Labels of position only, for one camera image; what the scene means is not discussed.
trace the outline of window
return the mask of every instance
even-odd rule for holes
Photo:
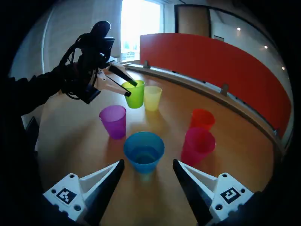
[[[163,33],[163,4],[150,0],[123,0],[121,61],[140,59],[140,36]]]

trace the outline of red partition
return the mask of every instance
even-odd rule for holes
[[[229,92],[257,110],[282,137],[291,103],[274,74],[235,46],[188,34],[152,34],[140,38],[140,62],[209,82],[229,85]]]

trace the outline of yellow cup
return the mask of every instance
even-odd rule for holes
[[[146,86],[144,88],[144,106],[148,111],[155,111],[161,98],[162,89],[158,86]]]

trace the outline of wooden table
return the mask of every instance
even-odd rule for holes
[[[146,85],[162,87],[158,112],[130,109],[122,95],[102,91],[90,105],[65,95],[48,100],[43,109],[38,157],[45,190],[68,173],[79,177],[125,159],[125,170],[101,220],[106,225],[196,225],[186,196],[172,169],[180,159],[184,136],[194,108],[213,113],[211,132],[216,149],[197,169],[213,176],[227,172],[249,188],[261,191],[272,175],[273,145],[251,123],[215,101],[165,80],[130,72]],[[112,76],[119,84],[122,79]],[[109,139],[99,120],[105,107],[126,107],[126,136],[138,131],[159,135],[165,154],[148,177],[137,174],[123,154],[125,138]]]

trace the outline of cup rim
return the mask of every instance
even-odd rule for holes
[[[151,163],[147,163],[147,164],[140,164],[140,163],[137,163],[136,161],[132,160],[132,159],[127,155],[127,153],[125,152],[125,148],[124,148],[124,147],[125,147],[126,142],[128,141],[128,139],[129,139],[130,137],[132,137],[133,135],[139,134],[139,133],[151,133],[151,134],[153,134],[153,135],[156,135],[158,138],[160,138],[160,141],[161,141],[162,144],[163,144],[164,149],[163,149],[162,154],[160,155],[160,157],[159,157],[158,159],[156,159],[155,161],[153,161],[153,162],[151,162]],[[159,161],[159,160],[163,157],[163,155],[164,155],[164,153],[165,153],[165,145],[164,145],[164,142],[163,142],[162,138],[159,137],[157,134],[152,133],[152,132],[148,132],[148,131],[140,131],[140,132],[137,132],[137,133],[134,133],[134,134],[130,135],[130,136],[126,139],[125,144],[124,144],[124,146],[123,146],[123,152],[124,152],[125,156],[128,158],[128,160],[134,162],[135,164],[138,164],[138,165],[144,165],[144,166],[145,166],[145,165],[153,164],[154,162]]]
[[[159,86],[145,86],[145,87],[144,87],[144,92],[147,90],[148,87],[156,87],[156,88],[159,90],[158,93],[162,93],[162,88],[159,87]]]
[[[202,124],[204,124],[204,125],[212,125],[212,124],[215,123],[215,117],[214,117],[214,115],[210,111],[207,111],[206,109],[202,109],[202,108],[193,109],[192,113],[191,113],[192,118],[195,118],[195,115],[193,113],[196,114],[196,112],[198,112],[198,111],[202,111],[204,113],[209,113],[208,115],[210,115],[210,122],[202,122]]]
[[[121,84],[121,86],[122,86],[123,88],[126,88],[126,89],[133,89],[133,88],[138,88],[138,87],[141,87],[141,86],[144,86],[144,85],[145,85],[145,82],[144,82],[143,80],[141,80],[141,79],[137,79],[137,80],[135,80],[135,81],[136,81],[136,82],[137,82],[137,81],[141,81],[142,84],[137,84],[137,86],[133,86],[133,85],[130,84],[129,82],[124,82],[124,83]],[[126,83],[132,85],[133,87],[129,87],[129,88],[124,87],[123,85],[126,84]]]
[[[106,110],[107,108],[115,107],[115,106],[121,107],[122,110],[124,110],[124,115],[123,115],[120,119],[113,120],[113,121],[104,121],[104,120],[102,120],[101,117],[100,117],[101,113],[102,113],[104,110]],[[114,104],[114,105],[107,106],[107,107],[105,107],[104,109],[102,109],[102,110],[100,111],[100,113],[99,113],[99,119],[100,119],[102,122],[117,122],[117,121],[123,119],[125,116],[126,116],[126,109],[125,109],[125,107],[123,107],[123,106],[121,106],[121,105],[118,105],[118,104]]]
[[[215,146],[216,146],[216,140],[215,140],[215,137],[212,135],[211,132],[209,132],[208,130],[204,129],[203,127],[192,127],[192,128],[189,128],[185,134],[185,140],[184,142],[187,142],[187,144],[191,147],[195,147],[195,145],[191,144],[191,140],[190,139],[187,139],[186,136],[187,134],[189,134],[189,132],[192,132],[193,130],[201,130],[203,133],[207,133],[210,138],[214,141],[214,148],[213,150],[215,149]]]

